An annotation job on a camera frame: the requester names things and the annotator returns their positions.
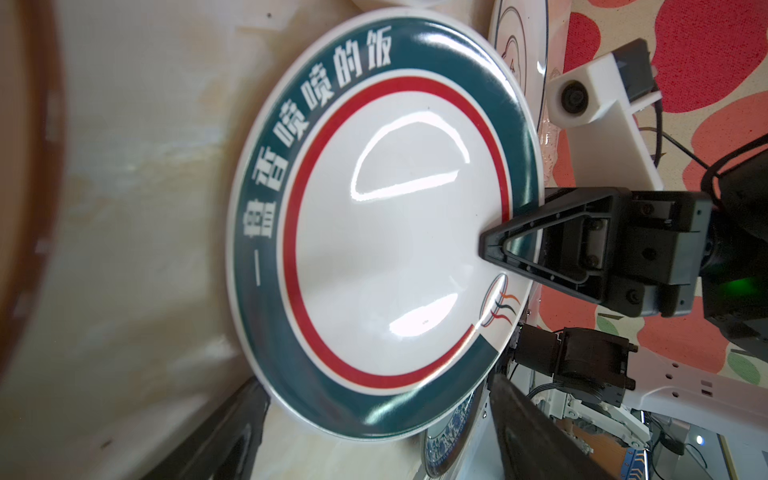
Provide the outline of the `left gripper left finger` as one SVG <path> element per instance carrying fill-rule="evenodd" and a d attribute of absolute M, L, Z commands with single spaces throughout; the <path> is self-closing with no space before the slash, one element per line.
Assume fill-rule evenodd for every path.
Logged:
<path fill-rule="evenodd" d="M 266 390 L 250 378 L 145 477 L 250 478 L 269 406 Z"/>

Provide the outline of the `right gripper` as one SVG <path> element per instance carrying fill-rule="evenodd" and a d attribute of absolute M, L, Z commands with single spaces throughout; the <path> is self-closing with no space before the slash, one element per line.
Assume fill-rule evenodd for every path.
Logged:
<path fill-rule="evenodd" d="M 712 213 L 701 192 L 550 189 L 545 203 L 483 232 L 483 260 L 629 317 L 693 307 Z"/>

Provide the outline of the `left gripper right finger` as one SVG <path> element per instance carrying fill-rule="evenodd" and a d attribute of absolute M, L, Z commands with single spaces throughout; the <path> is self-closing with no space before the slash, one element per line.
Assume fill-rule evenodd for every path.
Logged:
<path fill-rule="evenodd" d="M 610 479 L 543 412 L 532 397 L 555 382 L 522 393 L 502 374 L 490 380 L 490 407 L 506 479 Z"/>

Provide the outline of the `white plate green red rim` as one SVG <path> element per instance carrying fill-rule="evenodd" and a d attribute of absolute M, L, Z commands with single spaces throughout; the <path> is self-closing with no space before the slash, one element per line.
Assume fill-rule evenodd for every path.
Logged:
<path fill-rule="evenodd" d="M 500 359 L 532 289 L 480 237 L 543 194 L 523 92 L 471 27 L 387 8 L 333 28 L 269 95 L 232 185 L 227 291 L 258 380 L 347 440 L 438 422 Z"/>

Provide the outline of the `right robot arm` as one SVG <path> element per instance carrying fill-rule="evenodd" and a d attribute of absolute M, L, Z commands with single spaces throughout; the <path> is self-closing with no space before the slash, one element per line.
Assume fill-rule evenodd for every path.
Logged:
<path fill-rule="evenodd" d="M 587 185 L 484 232 L 480 256 L 630 317 L 700 305 L 724 338 L 765 359 L 766 145 L 759 137 L 723 156 L 690 192 L 641 180 L 657 169 L 636 132 L 589 140 Z"/>

